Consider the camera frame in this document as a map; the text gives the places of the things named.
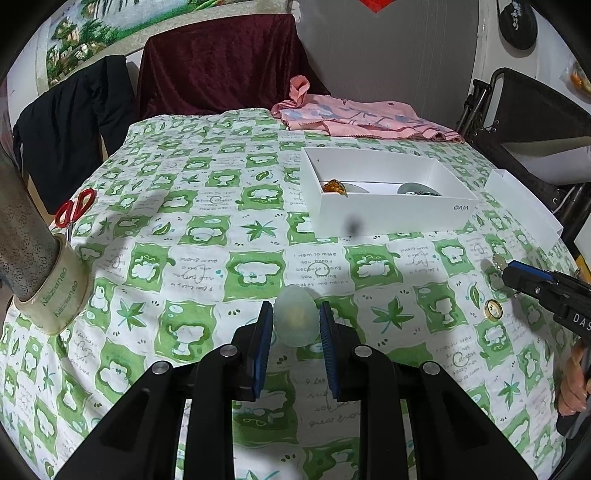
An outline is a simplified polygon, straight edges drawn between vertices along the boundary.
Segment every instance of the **translucent egg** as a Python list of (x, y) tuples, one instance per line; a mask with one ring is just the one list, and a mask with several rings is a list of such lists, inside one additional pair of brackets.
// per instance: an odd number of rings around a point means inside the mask
[(287, 346), (315, 343), (320, 334), (318, 308), (305, 289), (288, 285), (279, 292), (273, 307), (273, 324), (279, 339)]

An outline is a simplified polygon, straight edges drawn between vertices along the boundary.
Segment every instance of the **human hand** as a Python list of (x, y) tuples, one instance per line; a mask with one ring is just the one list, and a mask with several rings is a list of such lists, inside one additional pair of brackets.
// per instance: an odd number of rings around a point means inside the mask
[(565, 377), (560, 385), (558, 411), (562, 416), (574, 415), (587, 410), (587, 396), (591, 393), (591, 379), (586, 380), (581, 360), (586, 347), (580, 340), (573, 347), (569, 361), (564, 370)]

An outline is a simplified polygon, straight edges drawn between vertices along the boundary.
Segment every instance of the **black round object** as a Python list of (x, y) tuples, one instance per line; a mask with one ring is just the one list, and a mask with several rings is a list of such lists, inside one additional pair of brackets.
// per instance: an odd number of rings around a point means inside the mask
[(503, 38), (518, 50), (529, 50), (538, 38), (538, 21), (527, 0), (513, 0), (501, 12), (496, 0)]

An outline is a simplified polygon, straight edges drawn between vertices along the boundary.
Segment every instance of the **red paper decoration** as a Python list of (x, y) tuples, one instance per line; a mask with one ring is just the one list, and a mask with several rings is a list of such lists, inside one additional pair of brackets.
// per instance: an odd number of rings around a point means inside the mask
[(373, 13), (378, 13), (382, 8), (387, 7), (394, 0), (360, 0)]

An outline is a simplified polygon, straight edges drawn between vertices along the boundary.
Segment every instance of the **maroon velvet cloth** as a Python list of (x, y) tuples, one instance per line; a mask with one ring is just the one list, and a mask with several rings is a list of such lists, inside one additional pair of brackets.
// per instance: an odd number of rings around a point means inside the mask
[(219, 18), (150, 37), (139, 70), (140, 119), (267, 108), (305, 75), (310, 93), (329, 95), (310, 65), (292, 15)]

